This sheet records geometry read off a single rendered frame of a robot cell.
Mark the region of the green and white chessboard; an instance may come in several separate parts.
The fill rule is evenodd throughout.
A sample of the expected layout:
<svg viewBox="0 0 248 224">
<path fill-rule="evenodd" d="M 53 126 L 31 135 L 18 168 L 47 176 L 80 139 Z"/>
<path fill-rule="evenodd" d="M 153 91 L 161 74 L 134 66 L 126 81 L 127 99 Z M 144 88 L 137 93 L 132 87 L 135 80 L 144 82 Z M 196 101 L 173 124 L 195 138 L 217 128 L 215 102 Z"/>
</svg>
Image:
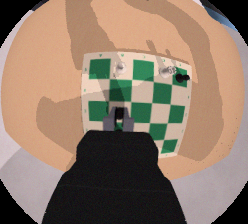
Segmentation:
<svg viewBox="0 0 248 224">
<path fill-rule="evenodd" d="M 116 66 L 124 62 L 127 71 Z M 163 78 L 161 67 L 173 65 L 174 75 Z M 177 82 L 176 75 L 189 75 Z M 102 118 L 112 107 L 128 107 L 134 118 L 134 132 L 148 132 L 158 150 L 158 158 L 177 156 L 190 108 L 192 67 L 150 54 L 135 52 L 86 53 L 83 58 L 81 105 L 84 135 L 103 130 Z"/>
</svg>

